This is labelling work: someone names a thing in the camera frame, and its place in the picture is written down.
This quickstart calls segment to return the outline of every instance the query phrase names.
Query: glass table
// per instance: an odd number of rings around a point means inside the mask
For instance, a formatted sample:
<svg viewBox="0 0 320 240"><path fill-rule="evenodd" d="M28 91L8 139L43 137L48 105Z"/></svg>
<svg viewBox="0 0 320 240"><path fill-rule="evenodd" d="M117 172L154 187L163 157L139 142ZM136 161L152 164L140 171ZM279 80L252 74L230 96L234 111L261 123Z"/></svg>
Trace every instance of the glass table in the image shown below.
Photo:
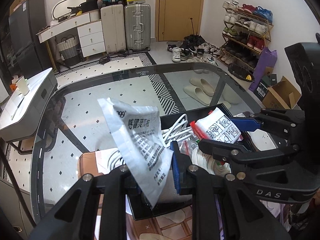
<svg viewBox="0 0 320 240"><path fill-rule="evenodd" d="M206 107L184 92L191 78L205 79L215 89L210 106L228 105L227 101L233 116L260 112L261 105L231 76L207 63L119 71L56 91L40 121L32 154L30 194L36 223L78 180L77 164L83 153L116 147L97 99L112 97L133 106L157 106L161 116ZM275 136L272 140L275 145L285 143Z"/></svg>

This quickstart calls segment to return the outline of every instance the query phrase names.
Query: shelf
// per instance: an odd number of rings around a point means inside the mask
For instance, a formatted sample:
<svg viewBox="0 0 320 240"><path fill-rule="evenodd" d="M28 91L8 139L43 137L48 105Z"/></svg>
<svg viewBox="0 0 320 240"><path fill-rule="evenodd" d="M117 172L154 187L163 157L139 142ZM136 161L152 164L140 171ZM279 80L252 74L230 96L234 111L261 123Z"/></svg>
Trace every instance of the shelf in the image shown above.
<svg viewBox="0 0 320 240"><path fill-rule="evenodd" d="M234 42L236 42L236 43L240 44L241 46L243 46L243 47L245 47L245 48L247 48L247 49L249 49L249 50L253 51L254 53L256 53L256 54L258 54L258 55L260 55L260 54L261 54L261 52L258 52L258 51L256 51L256 50L254 50L253 48L250 48L250 47L249 47L249 46L247 46L246 44L243 44L243 43L241 43L241 42L237 41L236 39L233 39L233 38L231 38L231 37L229 37L229 36L227 36L227 35L222 34L222 37L227 38L227 39L229 39L229 40L231 40L231 41L234 41Z"/></svg>
<svg viewBox="0 0 320 240"><path fill-rule="evenodd" d="M226 11L234 11L234 12L236 12L237 14L241 14L241 15L247 16L247 17L249 17L249 18L258 20L258 21L260 21L260 22L267 23L267 24L269 24L269 25L271 26L270 29L272 29L272 27L273 27L273 24L269 23L269 21L268 21L267 19L262 18L262 17L259 17L259 16L256 16L256 15L254 15L254 14L246 13L246 12L241 12L241 11L239 11L239 10L232 10L232 9L226 9Z"/></svg>
<svg viewBox="0 0 320 240"><path fill-rule="evenodd" d="M228 51L226 51L226 50L224 50L224 49L221 49L221 50L222 50L225 54L229 54L230 56L232 56L232 57L240 60L243 64L245 64L245 65L248 67L248 70L249 70L249 71L254 71L254 68L251 67L248 63L245 63L242 59L236 57L235 55L232 55L231 53L229 53Z"/></svg>
<svg viewBox="0 0 320 240"><path fill-rule="evenodd" d="M259 38L266 39L267 41L270 41L270 38L269 38L269 37L262 36L262 35L259 34L259 33L253 32L253 31L248 30L248 29L246 29L246 28L244 28L244 27L241 27L241 26L239 26L239 25L235 25L235 24L228 23L228 22L225 22L225 21L223 21L223 22L224 22L225 24L230 24L231 26L235 26L235 27L238 27L238 28L240 28L240 29L243 29L243 30L245 30L245 31L247 31L247 32L253 33L253 35L255 35L255 36L259 37Z"/></svg>

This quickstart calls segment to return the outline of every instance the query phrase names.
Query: refrigerator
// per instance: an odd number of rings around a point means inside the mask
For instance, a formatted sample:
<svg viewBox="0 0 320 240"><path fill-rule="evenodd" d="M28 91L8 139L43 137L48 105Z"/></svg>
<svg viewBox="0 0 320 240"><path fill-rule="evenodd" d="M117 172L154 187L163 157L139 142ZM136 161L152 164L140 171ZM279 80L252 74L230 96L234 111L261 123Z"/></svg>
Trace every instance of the refrigerator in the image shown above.
<svg viewBox="0 0 320 240"><path fill-rule="evenodd" d="M46 25L44 0L26 0L9 16L13 50L25 78L52 67L46 45L36 35Z"/></svg>

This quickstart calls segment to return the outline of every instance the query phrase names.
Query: blue gripper pad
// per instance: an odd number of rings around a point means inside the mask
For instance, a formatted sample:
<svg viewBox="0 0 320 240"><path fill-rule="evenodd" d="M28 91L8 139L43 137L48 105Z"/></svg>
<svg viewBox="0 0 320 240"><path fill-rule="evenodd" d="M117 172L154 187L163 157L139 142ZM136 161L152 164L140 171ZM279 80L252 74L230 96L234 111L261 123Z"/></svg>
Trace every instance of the blue gripper pad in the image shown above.
<svg viewBox="0 0 320 240"><path fill-rule="evenodd" d="M177 190L177 193L179 194L180 190L181 190L180 172L179 172L177 157L176 157L175 152L174 152L174 147L173 147L174 143L177 143L177 142L173 141L173 142L170 143L170 150L173 151L171 166L172 166L172 175L173 175L174 188Z"/></svg>

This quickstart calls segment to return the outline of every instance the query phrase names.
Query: door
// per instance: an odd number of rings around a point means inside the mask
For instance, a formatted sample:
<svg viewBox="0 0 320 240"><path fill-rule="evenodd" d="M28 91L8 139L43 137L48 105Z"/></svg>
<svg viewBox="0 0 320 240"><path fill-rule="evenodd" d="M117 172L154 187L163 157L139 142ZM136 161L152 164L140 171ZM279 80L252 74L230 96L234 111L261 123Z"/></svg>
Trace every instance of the door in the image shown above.
<svg viewBox="0 0 320 240"><path fill-rule="evenodd" d="M203 0L159 0L158 41L183 41L185 36L196 34L201 17Z"/></svg>

